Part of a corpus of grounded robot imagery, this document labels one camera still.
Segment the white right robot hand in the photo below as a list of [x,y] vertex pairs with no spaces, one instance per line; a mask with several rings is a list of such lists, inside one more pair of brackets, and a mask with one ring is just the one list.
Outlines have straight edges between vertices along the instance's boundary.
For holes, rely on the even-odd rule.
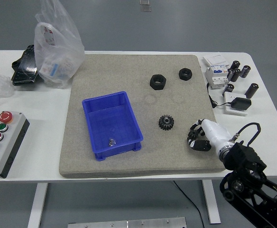
[[218,156],[234,145],[228,130],[208,119],[200,119],[190,127],[187,142],[195,151],[207,152],[214,148]]

